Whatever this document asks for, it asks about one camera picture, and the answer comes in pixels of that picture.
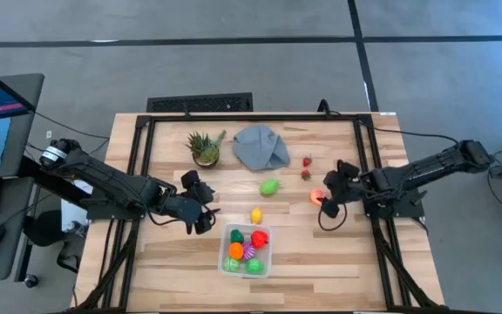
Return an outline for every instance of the gray cloth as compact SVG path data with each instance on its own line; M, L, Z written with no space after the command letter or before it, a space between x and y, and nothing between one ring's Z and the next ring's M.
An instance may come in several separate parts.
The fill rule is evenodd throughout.
M278 169L289 165L282 138L268 126L248 126L234 136L234 153L250 170Z

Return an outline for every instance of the concrete floor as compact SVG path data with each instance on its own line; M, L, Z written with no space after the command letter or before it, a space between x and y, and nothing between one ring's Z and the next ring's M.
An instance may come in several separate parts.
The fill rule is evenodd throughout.
M502 35L501 0L356 2L364 36ZM0 0L0 42L353 36L350 20L341 0ZM366 50L379 108L397 112L403 130L502 149L502 42ZM355 44L0 48L0 75L29 72L46 77L39 112L102 135L115 113L143 112L156 96L252 92L256 111L311 111L320 98L339 111L369 110ZM47 130L87 150L99 143L39 118L30 141L44 146ZM404 140L411 160L450 145ZM502 181L493 184L502 198ZM502 312L502 207L485 176L458 174L428 190L424 207L446 303ZM75 278L55 264L58 249L34 250L31 272L44 286L0 282L0 313L68 306Z

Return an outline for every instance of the red object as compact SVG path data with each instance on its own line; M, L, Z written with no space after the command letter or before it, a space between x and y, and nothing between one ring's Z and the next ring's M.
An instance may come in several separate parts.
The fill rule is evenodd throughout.
M311 161L313 161L313 160L311 159L311 156L303 158L303 166L304 166L304 167L309 166L309 165L311 164Z
M266 243L268 243L268 235L264 231L253 231L251 234L251 244L257 249L262 248Z
M311 173L309 172L309 170L303 170L302 171L302 179L304 181L309 181L311 180Z
M311 194L309 195L309 197L311 198L311 201L314 204L321 206L321 204L322 204L321 200L324 198L324 192L321 189L316 188L311 191Z

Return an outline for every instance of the wooden table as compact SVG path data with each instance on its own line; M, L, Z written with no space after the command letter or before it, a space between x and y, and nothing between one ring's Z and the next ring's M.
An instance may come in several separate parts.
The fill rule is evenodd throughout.
M127 169L136 117L137 114L117 114L113 124L105 162L123 171ZM373 113L373 120L380 128L399 129L395 115ZM359 165L352 124L345 121L265 123L286 142L291 163L274 171L250 172L232 152L232 138L252 124L226 121L159 122L156 125L149 174L181 189L180 177L190 169L197 169L200 178L216 190L213 208L222 210L216 225L204 235L187 235L182 223L165 227L154 226L148 219L141 223L127 310L384 310L375 244L362 203L349 204L349 217L344 225L336 231L325 232L317 224L319 208L309 201L312 188L324 188L328 192L322 179L335 168L338 159ZM227 131L216 168L203 170L193 163L184 146L187 134L193 130L213 137L221 130ZM363 136L371 161L365 130ZM145 138L146 131L143 131L135 174L140 171ZM408 162L400 134L376 132L376 138L383 166L402 166ZM312 179L303 181L300 177L302 158L309 155L313 157L309 166ZM260 184L266 179L281 180L281 188L273 197L258 194ZM223 276L217 270L217 263L224 225L248 222L248 214L255 207L263 211L262 224L274 232L270 276L267 279ZM322 221L330 227L340 219L341 216L335 220L323 216ZM396 225L406 269L430 298L442 304L427 235L411 219L396 219ZM108 222L96 222L90 227L76 285L79 302L98 281L107 226ZM400 304L396 275L391 266L389 269L395 302ZM121 270L116 277L112 304L118 303L122 277Z

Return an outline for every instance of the green fruit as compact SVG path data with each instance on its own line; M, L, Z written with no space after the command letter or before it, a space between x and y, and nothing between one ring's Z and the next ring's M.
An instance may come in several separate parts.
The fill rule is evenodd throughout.
M279 180L266 180L261 184L262 195L273 195L278 190Z
M245 241L245 239L243 239L243 234L238 229L232 230L230 233L230 242L243 243L243 241Z
M228 256L224 259L225 271L237 271L240 268L240 261Z
M265 269L265 266L256 258L251 258L245 264L245 269L249 274L258 274Z

